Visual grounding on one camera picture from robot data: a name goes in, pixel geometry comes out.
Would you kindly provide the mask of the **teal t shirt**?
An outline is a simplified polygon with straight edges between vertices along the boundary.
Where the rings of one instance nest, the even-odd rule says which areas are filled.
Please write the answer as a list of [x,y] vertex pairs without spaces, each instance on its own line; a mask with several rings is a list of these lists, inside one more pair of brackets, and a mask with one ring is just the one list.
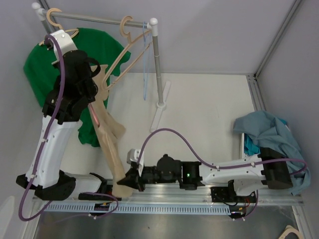
[[259,146],[255,145],[247,134],[244,134],[244,153],[248,156],[260,154]]

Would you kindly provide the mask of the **beige wooden hanger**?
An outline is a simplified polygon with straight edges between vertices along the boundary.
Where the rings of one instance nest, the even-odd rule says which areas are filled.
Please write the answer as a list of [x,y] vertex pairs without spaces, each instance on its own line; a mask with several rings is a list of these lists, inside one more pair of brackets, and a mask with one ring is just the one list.
[[103,81],[101,83],[101,87],[103,91],[109,91],[112,87],[114,87],[115,84],[137,63],[137,61],[144,55],[144,53],[149,49],[150,43],[146,44],[144,46],[144,49],[140,52],[140,54],[137,56],[137,58],[117,77],[117,79],[111,83],[110,85],[107,85],[107,79],[110,77],[111,73],[117,66],[117,64],[122,60],[122,58],[125,56],[127,52],[142,38],[146,37],[147,34],[152,32],[152,27],[150,23],[143,23],[142,29],[144,32],[140,35],[138,35],[135,39],[131,38],[131,33],[125,32],[125,24],[128,22],[133,21],[133,18],[131,16],[125,16],[120,21],[120,34],[122,37],[127,39],[127,45],[122,50],[122,52],[118,55],[118,57],[115,59],[113,64],[110,66],[109,70],[105,73],[105,76],[103,78]]

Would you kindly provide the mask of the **pink wire hanger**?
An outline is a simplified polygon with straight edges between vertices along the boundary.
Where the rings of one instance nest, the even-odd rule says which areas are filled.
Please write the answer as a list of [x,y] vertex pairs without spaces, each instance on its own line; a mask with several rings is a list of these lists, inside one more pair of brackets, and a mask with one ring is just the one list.
[[95,110],[93,108],[93,105],[89,104],[88,108],[89,108],[90,114],[92,115],[93,120],[94,120],[97,128],[99,128],[100,127],[100,122],[99,122],[98,116],[97,116],[97,114],[96,114],[96,112],[95,112]]

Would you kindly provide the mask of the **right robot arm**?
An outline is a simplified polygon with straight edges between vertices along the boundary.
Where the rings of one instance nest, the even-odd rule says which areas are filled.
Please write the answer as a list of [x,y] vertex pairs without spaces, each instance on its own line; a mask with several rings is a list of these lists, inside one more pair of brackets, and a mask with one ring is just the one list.
[[257,190],[286,190],[293,187],[284,156],[262,147],[260,153],[221,165],[206,166],[199,161],[175,160],[163,155],[155,166],[137,162],[137,150],[131,150],[131,166],[119,185],[144,191],[147,184],[178,183],[180,189],[197,190],[198,187],[226,183],[226,187],[211,187],[213,202],[235,206],[248,200],[255,203]]

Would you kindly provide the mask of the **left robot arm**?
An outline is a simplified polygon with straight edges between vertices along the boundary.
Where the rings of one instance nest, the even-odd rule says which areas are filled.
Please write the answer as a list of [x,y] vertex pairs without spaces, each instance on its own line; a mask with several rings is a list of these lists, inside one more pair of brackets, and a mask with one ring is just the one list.
[[101,200],[107,195],[106,180],[98,174],[77,175],[61,170],[61,161],[73,128],[84,109],[89,109],[93,129],[113,175],[112,194],[117,198],[132,195],[119,185],[124,178],[117,142],[125,127],[106,110],[108,91],[102,88],[105,66],[81,50],[60,56],[60,75],[43,106],[42,133],[37,153],[27,173],[16,179],[18,185],[34,191],[45,201]]

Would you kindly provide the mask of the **green t shirt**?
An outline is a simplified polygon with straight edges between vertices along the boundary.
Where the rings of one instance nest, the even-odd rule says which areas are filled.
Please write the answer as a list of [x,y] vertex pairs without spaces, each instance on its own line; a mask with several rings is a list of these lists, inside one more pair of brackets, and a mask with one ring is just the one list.
[[[89,57],[94,58],[101,65],[111,66],[118,55],[124,50],[117,40],[108,33],[89,28],[79,28],[79,33],[73,37],[73,42],[79,50],[85,51]],[[56,60],[53,51],[47,50],[45,45],[36,45],[30,52],[23,70],[42,107],[47,94],[53,89],[59,70],[52,66]],[[89,110],[83,110],[78,129],[78,139],[82,144],[99,147]]]

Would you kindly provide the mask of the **blue wire hanger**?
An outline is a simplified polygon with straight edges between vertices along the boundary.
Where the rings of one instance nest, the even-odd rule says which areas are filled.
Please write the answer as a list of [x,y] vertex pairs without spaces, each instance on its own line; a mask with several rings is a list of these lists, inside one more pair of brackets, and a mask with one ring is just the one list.
[[148,79],[149,79],[149,58],[150,50],[149,46],[151,43],[151,34],[147,33],[147,23],[143,22],[143,41],[144,41],[144,53],[143,53],[143,99],[147,99],[147,88],[148,88]]

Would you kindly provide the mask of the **grey blue t shirt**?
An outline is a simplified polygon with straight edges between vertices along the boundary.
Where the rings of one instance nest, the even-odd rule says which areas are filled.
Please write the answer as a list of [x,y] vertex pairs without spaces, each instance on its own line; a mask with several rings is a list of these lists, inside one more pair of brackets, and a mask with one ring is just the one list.
[[289,189],[292,195],[298,195],[311,183],[309,169],[302,170],[304,158],[301,148],[292,133],[286,126],[286,121],[266,111],[256,111],[243,117],[237,118],[233,132],[245,133],[253,143],[262,147],[270,148],[282,154],[285,158],[299,159],[301,162],[287,162],[289,172],[292,173],[293,187]]

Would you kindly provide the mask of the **beige t shirt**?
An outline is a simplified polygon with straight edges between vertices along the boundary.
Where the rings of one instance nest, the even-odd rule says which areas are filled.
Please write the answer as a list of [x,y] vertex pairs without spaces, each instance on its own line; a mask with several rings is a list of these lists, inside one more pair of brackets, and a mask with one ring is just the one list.
[[132,195],[133,189],[117,184],[119,180],[125,177],[124,167],[118,153],[117,142],[124,135],[126,129],[109,114],[104,105],[104,101],[108,99],[109,91],[103,91],[101,83],[107,67],[107,65],[101,65],[100,72],[97,76],[93,77],[93,81],[98,87],[98,93],[95,96],[95,101],[91,104],[98,116],[100,122],[99,128],[97,128],[91,114],[90,116],[98,142],[113,176],[112,194],[117,198],[127,198]]

